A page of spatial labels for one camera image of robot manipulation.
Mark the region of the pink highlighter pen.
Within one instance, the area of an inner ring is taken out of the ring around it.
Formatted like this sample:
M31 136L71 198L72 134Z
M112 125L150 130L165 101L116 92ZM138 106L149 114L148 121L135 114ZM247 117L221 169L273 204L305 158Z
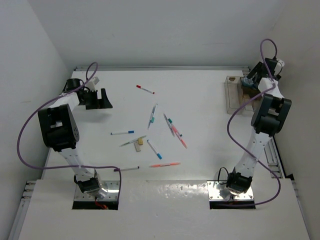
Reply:
M181 144L187 149L187 148L188 148L188 147L187 147L187 144L185 143L185 141L183 140L183 138L180 137L177 132L174 132L174 133L175 133L175 135L178 137L178 139L179 139L179 141L181 142Z

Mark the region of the blue clear pen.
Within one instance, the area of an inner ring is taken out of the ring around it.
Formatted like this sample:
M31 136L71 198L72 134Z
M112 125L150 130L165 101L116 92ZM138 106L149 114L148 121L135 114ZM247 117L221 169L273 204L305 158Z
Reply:
M149 122L148 122L148 126L147 126L148 130L150 129L151 124L153 124L155 121L155 114L156 114L157 107L158 107L158 104L156 103L152 109L151 114L150 114L150 118L149 118Z

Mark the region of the red capped white marker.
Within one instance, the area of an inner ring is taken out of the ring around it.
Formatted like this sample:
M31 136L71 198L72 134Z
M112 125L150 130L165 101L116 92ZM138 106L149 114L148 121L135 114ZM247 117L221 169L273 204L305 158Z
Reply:
M150 93L150 94L152 94L152 95L155 94L154 91L151 91L151 90L149 90L149 89L146 89L146 88L144 88L144 87L142 87L142 86L140 86L140 85L136 85L136 87L139 88L139 89L141 89L141 90L143 90L143 91L145 91L145 92L148 92L148 93Z

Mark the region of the blue capped marker horizontal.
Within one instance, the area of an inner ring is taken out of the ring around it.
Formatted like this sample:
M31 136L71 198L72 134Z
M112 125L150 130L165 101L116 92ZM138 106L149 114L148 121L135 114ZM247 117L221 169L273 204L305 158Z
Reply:
M128 131L113 131L110 133L110 135L114 136L114 135L127 135L127 134L134 134L135 131L134 130L128 130Z

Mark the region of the metal base plate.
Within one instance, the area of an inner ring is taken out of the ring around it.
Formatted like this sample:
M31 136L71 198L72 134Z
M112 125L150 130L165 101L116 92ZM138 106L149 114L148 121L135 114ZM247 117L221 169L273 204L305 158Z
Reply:
M102 181L101 190L97 193L82 193L77 186L74 193L74 201L90 202L94 201L95 197L98 201L114 202L118 200L120 182L119 181Z
M210 202L249 202L254 201L253 189L250 186L246 193L236 193L216 180L207 181L207 192Z

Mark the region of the yellow eraser block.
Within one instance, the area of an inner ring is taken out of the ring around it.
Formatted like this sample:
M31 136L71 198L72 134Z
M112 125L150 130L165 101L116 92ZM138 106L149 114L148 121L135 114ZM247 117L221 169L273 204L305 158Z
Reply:
M139 138L137 139L137 144L138 144L139 146L142 146L142 145L144 144L142 137L139 137Z

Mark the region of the purple capped marker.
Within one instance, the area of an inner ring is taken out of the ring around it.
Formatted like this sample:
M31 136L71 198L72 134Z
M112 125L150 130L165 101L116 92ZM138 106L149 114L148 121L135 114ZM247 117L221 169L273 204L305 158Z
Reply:
M140 166L116 168L113 171L114 172L123 172L123 171L133 171L133 170L138 170L138 169L140 169Z

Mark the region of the blue white tape roll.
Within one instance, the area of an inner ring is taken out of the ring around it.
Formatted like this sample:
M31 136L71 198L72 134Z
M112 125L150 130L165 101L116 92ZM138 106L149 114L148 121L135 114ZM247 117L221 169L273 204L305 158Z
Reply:
M242 80L241 80L241 83L244 87L247 87L247 88L253 88L255 86L255 83L252 79L249 79L247 77L244 77Z

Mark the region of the orange highlighter pen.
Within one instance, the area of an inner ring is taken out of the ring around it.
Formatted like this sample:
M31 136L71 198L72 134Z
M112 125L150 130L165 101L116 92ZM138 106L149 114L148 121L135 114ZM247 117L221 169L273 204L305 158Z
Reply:
M178 166L180 165L180 162L171 162L171 163L161 163L161 164L153 164L150 165L150 168L160 168L160 167L170 167L170 166Z

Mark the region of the teal capped marker right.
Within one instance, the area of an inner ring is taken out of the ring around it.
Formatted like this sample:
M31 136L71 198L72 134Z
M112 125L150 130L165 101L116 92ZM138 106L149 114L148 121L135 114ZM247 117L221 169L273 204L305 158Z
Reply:
M169 121L169 123L170 123L170 125L171 125L171 128L172 128L172 130L175 132L175 133L177 133L180 137L182 137L183 135L178 131L178 129L174 126L174 124L173 124L173 121L169 118L168 119L168 121Z

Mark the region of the blue capped marker diagonal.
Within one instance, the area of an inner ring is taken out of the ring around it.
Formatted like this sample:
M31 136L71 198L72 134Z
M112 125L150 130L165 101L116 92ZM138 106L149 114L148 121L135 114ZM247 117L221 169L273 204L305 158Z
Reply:
M150 148L152 149L152 151L156 154L156 156L161 160L162 159L161 154L157 151L157 149L155 148L155 146L151 143L151 141L149 139L147 140L147 143L150 146Z

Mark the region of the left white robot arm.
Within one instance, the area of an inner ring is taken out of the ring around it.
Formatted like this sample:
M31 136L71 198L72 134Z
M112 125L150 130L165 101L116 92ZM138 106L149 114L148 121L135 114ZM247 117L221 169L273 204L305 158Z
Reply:
M66 81L66 87L60 98L47 108L38 111L38 119L44 144L58 152L66 160L74 172L74 182L83 194L99 200L104 199L108 190L101 181L96 168L89 168L85 157L77 146L80 133L73 116L77 106L85 106L86 110L112 109L106 90L100 90L98 98L96 85L98 77L93 77L84 87L72 92L83 82L78 78Z

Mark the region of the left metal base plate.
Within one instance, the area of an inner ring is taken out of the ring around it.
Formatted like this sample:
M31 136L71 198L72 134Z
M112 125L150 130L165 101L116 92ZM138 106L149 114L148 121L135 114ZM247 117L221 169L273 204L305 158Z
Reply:
M119 181L102 181L101 190L97 193L82 193L77 186L74 193L74 201L90 202L94 201L95 197L98 201L114 202L118 200L120 182Z

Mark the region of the clear acrylic organizer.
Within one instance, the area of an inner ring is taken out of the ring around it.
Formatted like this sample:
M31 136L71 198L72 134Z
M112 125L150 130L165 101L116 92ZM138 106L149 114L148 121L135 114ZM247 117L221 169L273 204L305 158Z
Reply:
M260 92L242 84L243 77L227 76L224 82L226 112L232 115L242 104L248 102L251 98L258 95ZM244 116L252 116L261 96L242 108L237 114Z

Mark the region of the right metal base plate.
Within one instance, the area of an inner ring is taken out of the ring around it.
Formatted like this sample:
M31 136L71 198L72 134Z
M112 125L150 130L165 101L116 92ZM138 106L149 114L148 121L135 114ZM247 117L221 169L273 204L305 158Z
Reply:
M254 201L253 189L250 186L246 193L236 193L216 180L207 181L207 192L210 202L249 202Z

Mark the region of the teal capped marker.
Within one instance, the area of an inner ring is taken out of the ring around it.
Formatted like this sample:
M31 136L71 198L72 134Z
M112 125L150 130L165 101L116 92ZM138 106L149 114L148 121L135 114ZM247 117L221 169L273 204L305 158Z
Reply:
M173 121L169 118L168 119L168 121L169 121L169 123L170 123L170 125L171 125L171 128L172 128L172 130L175 132L175 133L177 133L180 137L182 137L183 135L178 131L178 129L174 126L174 124L173 124Z
M152 112L151 112L151 115L150 115L150 119L149 119L150 123L153 123L154 120L155 120L155 113L156 113L157 107L158 107L158 105L156 104L152 109Z

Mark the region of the teal capped marker left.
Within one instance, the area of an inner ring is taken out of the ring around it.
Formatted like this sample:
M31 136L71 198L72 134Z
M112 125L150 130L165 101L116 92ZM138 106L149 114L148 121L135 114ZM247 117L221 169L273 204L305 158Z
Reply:
M150 119L149 119L150 123L153 123L154 120L155 120L155 113L156 113L157 107L158 107L158 105L156 104L152 109L152 112L151 112L151 115L150 115Z

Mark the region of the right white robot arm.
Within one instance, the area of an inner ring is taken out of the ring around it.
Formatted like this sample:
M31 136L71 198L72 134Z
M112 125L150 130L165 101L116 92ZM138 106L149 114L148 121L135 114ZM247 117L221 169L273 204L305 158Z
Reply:
M256 164L265 145L279 133L291 109L292 101L285 98L278 87L284 62L277 57L265 58L248 74L247 78L260 91L258 107L251 119L252 132L244 154L228 174L226 187L233 194L246 193L251 186Z

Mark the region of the beige eraser stick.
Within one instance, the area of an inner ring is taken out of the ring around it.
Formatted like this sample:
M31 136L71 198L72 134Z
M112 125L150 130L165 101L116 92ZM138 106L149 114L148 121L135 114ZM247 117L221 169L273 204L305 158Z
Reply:
M141 151L141 147L137 142L134 143L134 147L135 147L136 152L140 152Z

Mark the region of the green clear pen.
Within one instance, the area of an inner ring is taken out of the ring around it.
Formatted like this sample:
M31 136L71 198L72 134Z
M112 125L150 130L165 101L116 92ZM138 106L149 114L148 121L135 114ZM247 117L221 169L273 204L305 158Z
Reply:
M147 137L147 135L140 136L138 138L135 138L133 140L130 140L128 142L125 142L125 143L121 144L119 147L124 147L126 145L129 145L129 144L132 144L132 143L136 142L138 139L143 139L143 138L146 138L146 137Z

